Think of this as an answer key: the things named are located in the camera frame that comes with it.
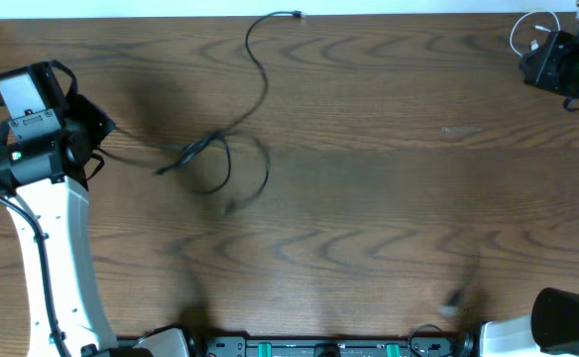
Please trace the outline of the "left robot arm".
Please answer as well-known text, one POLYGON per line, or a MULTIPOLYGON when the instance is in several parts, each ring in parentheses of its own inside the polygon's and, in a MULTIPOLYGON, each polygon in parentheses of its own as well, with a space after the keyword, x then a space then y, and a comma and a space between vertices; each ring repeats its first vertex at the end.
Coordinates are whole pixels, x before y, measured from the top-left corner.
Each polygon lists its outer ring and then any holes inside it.
POLYGON ((79 94, 57 60, 0 73, 0 201, 20 242, 29 301, 31 356, 190 355, 184 331, 117 336, 100 300, 88 238, 86 164, 114 122, 79 94))

